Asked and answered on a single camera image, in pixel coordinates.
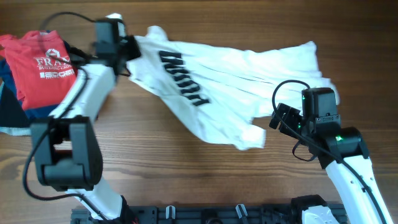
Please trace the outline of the white Puma t-shirt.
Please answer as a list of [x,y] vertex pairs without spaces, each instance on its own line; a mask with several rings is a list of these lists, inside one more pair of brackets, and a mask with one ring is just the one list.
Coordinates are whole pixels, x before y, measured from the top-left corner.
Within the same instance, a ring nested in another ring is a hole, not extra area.
[[318,67],[317,47],[254,52],[172,41],[159,26],[136,37],[141,56],[130,60],[130,79],[158,96],[197,138],[241,151],[264,147],[266,131],[253,124],[273,103],[301,108],[301,91],[332,88]]

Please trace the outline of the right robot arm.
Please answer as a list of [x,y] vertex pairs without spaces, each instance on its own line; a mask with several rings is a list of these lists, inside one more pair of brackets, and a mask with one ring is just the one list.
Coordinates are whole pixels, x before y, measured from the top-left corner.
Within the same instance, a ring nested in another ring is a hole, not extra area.
[[302,108],[272,103],[270,127],[293,137],[318,159],[351,223],[392,223],[377,186],[369,149],[355,127],[344,128],[331,88],[302,90]]

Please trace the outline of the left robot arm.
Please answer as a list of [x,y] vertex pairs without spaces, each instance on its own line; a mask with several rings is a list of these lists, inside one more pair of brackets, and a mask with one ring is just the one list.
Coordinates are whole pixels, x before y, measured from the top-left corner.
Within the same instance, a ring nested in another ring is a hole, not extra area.
[[[126,62],[141,53],[135,39],[126,35],[121,15],[97,19],[94,25],[95,54],[84,56],[82,63],[72,62],[78,75],[69,92],[48,117],[30,126],[33,147],[22,184],[37,200],[78,199],[98,223],[139,223],[126,199],[103,177],[103,156],[93,123]],[[27,173],[32,161],[38,181],[58,195],[39,196],[29,189]]]

